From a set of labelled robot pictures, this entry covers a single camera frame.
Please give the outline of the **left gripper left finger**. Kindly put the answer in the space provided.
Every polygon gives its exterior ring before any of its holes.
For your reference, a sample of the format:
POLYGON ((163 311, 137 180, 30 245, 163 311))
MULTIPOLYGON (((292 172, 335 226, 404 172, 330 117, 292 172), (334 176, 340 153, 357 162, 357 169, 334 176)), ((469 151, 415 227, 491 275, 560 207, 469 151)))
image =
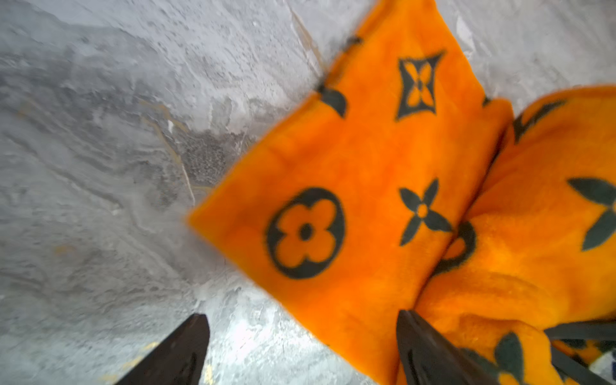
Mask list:
POLYGON ((198 385, 210 343, 204 314, 192 314, 117 385, 198 385))

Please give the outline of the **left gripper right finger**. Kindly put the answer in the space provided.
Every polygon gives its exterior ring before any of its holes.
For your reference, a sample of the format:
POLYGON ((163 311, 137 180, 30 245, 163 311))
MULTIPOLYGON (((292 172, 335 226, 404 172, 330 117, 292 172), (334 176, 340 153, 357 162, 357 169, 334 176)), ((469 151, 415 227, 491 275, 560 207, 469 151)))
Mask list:
POLYGON ((497 382, 415 311, 399 312, 396 338, 408 384, 481 385, 497 382))

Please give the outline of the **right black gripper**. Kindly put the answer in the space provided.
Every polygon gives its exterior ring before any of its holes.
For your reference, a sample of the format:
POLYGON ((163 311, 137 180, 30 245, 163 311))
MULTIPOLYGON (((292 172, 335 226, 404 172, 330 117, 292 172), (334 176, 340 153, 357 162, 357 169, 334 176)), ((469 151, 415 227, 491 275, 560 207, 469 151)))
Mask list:
MULTIPOLYGON (((615 321, 574 322, 561 324, 545 330, 550 340, 581 339, 615 341, 615 321)), ((608 384, 609 382, 593 373, 582 364, 552 346, 553 366, 579 384, 608 384)))

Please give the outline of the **orange patterned pillowcase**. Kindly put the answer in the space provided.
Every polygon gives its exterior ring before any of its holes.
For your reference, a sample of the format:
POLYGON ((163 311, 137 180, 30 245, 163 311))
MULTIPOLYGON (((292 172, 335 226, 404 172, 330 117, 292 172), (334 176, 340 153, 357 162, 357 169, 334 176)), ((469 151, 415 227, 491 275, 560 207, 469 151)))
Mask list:
POLYGON ((433 1, 379 2, 189 225, 377 383, 402 310, 495 384, 579 384, 551 347, 615 381, 615 341, 545 333, 615 321, 615 87, 515 114, 433 1))

